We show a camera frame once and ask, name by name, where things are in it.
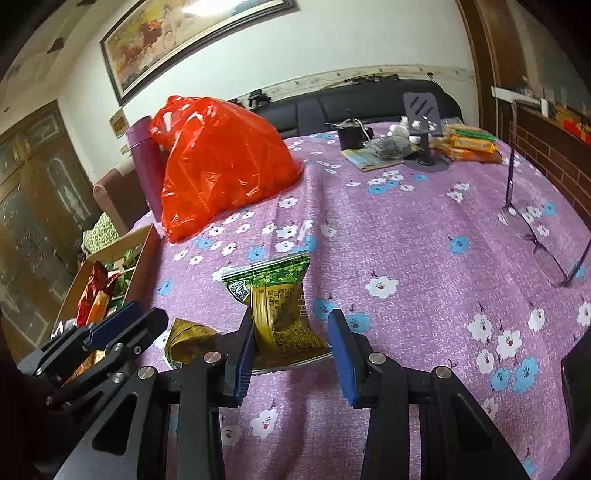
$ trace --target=yellow snack packet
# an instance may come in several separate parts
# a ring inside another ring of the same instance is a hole
[[[164,347],[164,357],[171,367],[182,367],[215,350],[219,336],[219,332],[207,325],[175,319]]]
[[[259,353],[255,369],[288,367],[329,353],[306,312],[301,282],[309,265],[309,254],[301,252],[222,275],[234,298],[251,306]]]

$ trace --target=cardboard box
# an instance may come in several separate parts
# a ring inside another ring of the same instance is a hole
[[[160,236],[154,225],[148,225],[135,232],[128,233],[114,244],[86,258],[86,261],[70,286],[64,303],[61,305],[60,313],[57,315],[56,323],[53,327],[54,332],[60,322],[65,322],[76,317],[78,301],[86,288],[90,272],[95,262],[98,260],[103,265],[114,262],[123,257],[127,250],[131,250],[139,244],[143,244],[142,251],[135,266],[133,276],[131,277],[123,305],[127,305],[133,300],[142,299],[146,282],[150,277],[152,263],[160,245]]]

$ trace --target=picture frame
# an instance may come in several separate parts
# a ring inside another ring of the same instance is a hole
[[[100,41],[119,105],[206,45],[294,10],[296,0],[139,0]]]

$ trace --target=red plastic bag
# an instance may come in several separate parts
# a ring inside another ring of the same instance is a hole
[[[199,233],[218,213],[278,194],[302,171],[269,122],[223,100],[170,97],[150,133],[170,150],[162,226],[173,243]]]

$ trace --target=blue gripper pad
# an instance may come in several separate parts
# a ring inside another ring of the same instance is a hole
[[[248,393],[254,363],[255,327],[248,308],[226,358],[223,394],[233,397],[236,406],[242,403]]]
[[[86,348],[89,351],[104,350],[107,344],[116,338],[121,332],[124,332],[129,325],[134,323],[144,314],[141,303],[134,300],[126,306],[107,317],[96,327],[90,330],[90,334],[85,341]]]
[[[349,324],[341,310],[329,313],[329,343],[335,360],[343,396],[353,408],[359,406],[359,390],[365,381],[366,368],[363,356],[349,330]]]

